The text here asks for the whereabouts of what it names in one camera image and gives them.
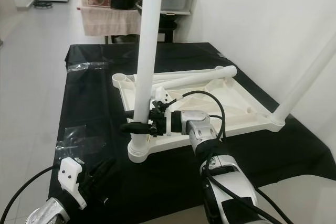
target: silver metal part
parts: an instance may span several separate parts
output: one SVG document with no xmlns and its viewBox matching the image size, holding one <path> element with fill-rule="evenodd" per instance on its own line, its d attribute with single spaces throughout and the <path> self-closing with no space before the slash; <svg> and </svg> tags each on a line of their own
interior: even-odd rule
<svg viewBox="0 0 336 224">
<path fill-rule="evenodd" d="M 200 173 L 204 170 L 205 164 L 206 162 L 204 162 L 201 165 L 201 168 L 199 170 Z M 225 166 L 234 167 L 234 172 L 218 174 L 218 175 L 213 176 L 213 178 L 217 180 L 219 183 L 221 183 L 223 186 L 228 188 L 230 191 L 234 192 L 236 195 L 240 197 L 251 198 L 253 205 L 257 206 L 258 202 L 257 202 L 255 190 L 252 184 L 250 183 L 250 181 L 248 180 L 248 178 L 245 176 L 243 171 L 239 168 L 237 162 L 232 156 L 219 155 L 219 156 L 212 157 L 209 163 L 209 170 L 221 168 Z M 225 212 L 223 210 L 222 202 L 231 199 L 231 197 L 228 196 L 221 189 L 219 189 L 212 182 L 209 182 L 209 186 L 211 186 L 214 192 L 222 222 L 224 224 L 229 224 L 226 218 Z M 251 222 L 250 224 L 265 224 L 265 223 L 269 223 L 269 222 L 261 220 L 261 221 Z"/>
<path fill-rule="evenodd" d="M 26 224 L 61 224 L 69 220 L 70 217 L 61 203 L 55 198 L 50 198 L 28 216 Z"/>
<path fill-rule="evenodd" d="M 217 137 L 215 128 L 210 124 L 209 116 L 203 121 L 188 121 L 186 131 L 189 132 L 189 139 L 194 152 L 199 144 Z"/>
<path fill-rule="evenodd" d="M 188 121 L 203 121 L 208 116 L 207 113 L 201 110 L 182 110 L 181 111 L 181 123 L 182 123 L 182 135 L 188 135 L 186 125 Z"/>
</svg>

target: clear tape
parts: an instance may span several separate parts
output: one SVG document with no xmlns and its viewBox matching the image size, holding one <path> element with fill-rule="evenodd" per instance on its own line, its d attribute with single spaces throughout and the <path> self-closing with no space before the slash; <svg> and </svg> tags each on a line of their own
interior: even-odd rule
<svg viewBox="0 0 336 224">
<path fill-rule="evenodd" d="M 63 141 L 56 145 L 56 158 L 78 157 L 84 160 L 85 155 L 98 153 L 105 145 L 99 136 L 86 136 L 86 125 L 65 128 Z"/>
<path fill-rule="evenodd" d="M 107 62 L 84 62 L 69 66 L 67 72 L 70 73 L 87 69 L 100 70 L 100 69 L 106 69 L 107 67 L 108 67 Z"/>
</svg>

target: white floor tile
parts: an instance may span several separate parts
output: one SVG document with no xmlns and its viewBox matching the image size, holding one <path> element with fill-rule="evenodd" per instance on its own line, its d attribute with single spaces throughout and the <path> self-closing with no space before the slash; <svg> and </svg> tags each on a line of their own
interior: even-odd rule
<svg viewBox="0 0 336 224">
<path fill-rule="evenodd" d="M 15 224 L 15 219 L 13 219 L 13 220 L 6 220 L 5 224 Z"/>
<path fill-rule="evenodd" d="M 71 44 L 102 44 L 84 35 L 76 0 L 31 8 L 0 50 L 0 214 L 24 181 L 53 162 Z M 50 173 L 14 203 L 8 220 L 25 217 L 47 199 Z"/>
<path fill-rule="evenodd" d="M 2 40 L 6 40 L 7 36 L 24 19 L 25 15 L 26 12 L 14 10 L 12 13 L 0 17 L 0 37 Z"/>
<path fill-rule="evenodd" d="M 57 133 L 42 134 L 35 138 L 32 155 L 28 163 L 25 180 L 30 179 L 41 170 L 51 166 L 54 160 Z M 48 199 L 51 172 L 36 179 L 21 195 L 17 218 L 28 216 L 43 205 Z"/>
<path fill-rule="evenodd" d="M 28 216 L 17 218 L 13 224 L 25 224 L 27 218 Z"/>
<path fill-rule="evenodd" d="M 159 217 L 150 221 L 146 221 L 143 224 L 172 224 L 172 223 L 184 223 L 184 224 L 208 224 L 203 206 L 193 207 L 180 212 L 175 212 L 171 215 Z"/>
<path fill-rule="evenodd" d="M 25 181 L 33 144 L 33 136 L 0 140 L 0 213 Z M 19 198 L 11 207 L 7 219 L 16 217 Z"/>
</svg>

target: white plastic stand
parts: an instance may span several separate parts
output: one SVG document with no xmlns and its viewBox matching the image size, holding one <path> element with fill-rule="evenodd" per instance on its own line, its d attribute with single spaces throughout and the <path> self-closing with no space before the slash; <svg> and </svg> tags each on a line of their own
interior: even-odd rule
<svg viewBox="0 0 336 224">
<path fill-rule="evenodd" d="M 233 79 L 237 72 L 234 66 L 153 74 L 160 1 L 143 0 L 138 73 L 132 76 L 117 73 L 112 76 L 113 85 L 120 90 L 125 111 L 134 110 L 135 122 L 148 122 L 151 98 L 170 102 L 191 90 L 204 90 L 216 96 L 224 107 L 226 136 L 260 130 L 277 132 L 285 125 L 285 118 L 293 107 L 336 54 L 335 34 L 272 114 Z M 178 100 L 170 106 L 170 110 L 203 110 L 208 114 L 221 115 L 214 101 L 197 94 Z M 220 120 L 212 119 L 212 124 L 218 131 Z M 190 145 L 188 136 L 180 133 L 156 138 L 133 134 L 128 145 L 129 158 L 140 163 L 151 153 L 186 145 Z"/>
<path fill-rule="evenodd" d="M 336 34 L 334 34 L 323 50 L 317 56 L 315 61 L 310 65 L 298 83 L 288 93 L 284 101 L 269 116 L 270 120 L 280 126 L 285 125 L 285 119 L 298 103 L 305 92 L 314 83 L 317 76 L 325 68 L 331 58 L 336 54 Z"/>
<path fill-rule="evenodd" d="M 152 79 L 158 40 L 161 0 L 142 0 L 141 31 L 136 83 L 134 121 L 148 123 Z M 128 145 L 131 161 L 140 163 L 148 155 L 148 136 L 132 134 Z"/>
</svg>

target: black plastic sheet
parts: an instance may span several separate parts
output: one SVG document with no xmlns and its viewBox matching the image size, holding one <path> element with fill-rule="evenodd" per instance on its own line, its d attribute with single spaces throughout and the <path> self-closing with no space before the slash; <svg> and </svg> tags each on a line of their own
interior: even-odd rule
<svg viewBox="0 0 336 224">
<path fill-rule="evenodd" d="M 98 137 L 102 148 L 82 152 L 81 159 L 93 166 L 113 156 L 119 169 L 118 187 L 107 189 L 106 207 L 89 205 L 72 223 L 139 223 L 202 204 L 198 168 L 190 146 L 151 154 L 135 164 L 128 159 L 129 134 L 119 131 L 126 123 L 119 90 L 112 85 L 115 73 L 134 74 L 138 45 L 72 45 L 67 67 L 85 62 L 105 62 L 102 69 L 71 71 L 67 75 L 58 144 L 71 127 L 85 125 L 84 138 Z M 158 44 L 155 72 L 209 69 L 233 63 L 209 43 Z M 238 69 L 235 77 L 269 111 L 277 103 Z M 282 179 L 312 174 L 336 179 L 332 154 L 316 136 L 292 116 L 278 133 L 259 131 L 227 139 L 229 151 L 256 186 Z M 57 172 L 53 172 L 49 195 L 60 190 Z"/>
</svg>

